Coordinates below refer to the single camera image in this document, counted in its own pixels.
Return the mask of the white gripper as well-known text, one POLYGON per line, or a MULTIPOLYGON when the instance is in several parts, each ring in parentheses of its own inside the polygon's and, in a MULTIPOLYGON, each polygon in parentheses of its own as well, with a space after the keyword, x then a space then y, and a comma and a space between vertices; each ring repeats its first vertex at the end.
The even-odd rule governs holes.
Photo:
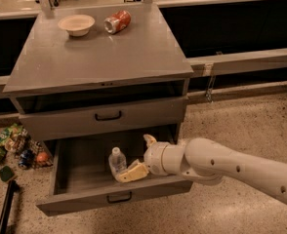
POLYGON ((143 155, 144 163, 135 160, 126 170, 116 175, 118 182, 126 183, 145 178, 148 171, 157 176, 168 175, 162 163, 162 155, 169 143, 156 142, 156 138, 149 134, 145 134, 143 139, 147 146, 143 155))

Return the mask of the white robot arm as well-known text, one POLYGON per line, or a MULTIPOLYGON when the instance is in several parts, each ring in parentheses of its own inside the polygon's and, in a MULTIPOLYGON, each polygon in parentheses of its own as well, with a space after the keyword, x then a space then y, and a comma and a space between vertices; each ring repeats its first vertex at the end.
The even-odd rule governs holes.
POLYGON ((201 184, 217 184, 224 176, 237 179, 287 205, 287 164, 237 152, 203 137, 185 145, 158 141, 145 135, 143 161, 116 173, 119 182, 146 177, 180 176, 201 184))

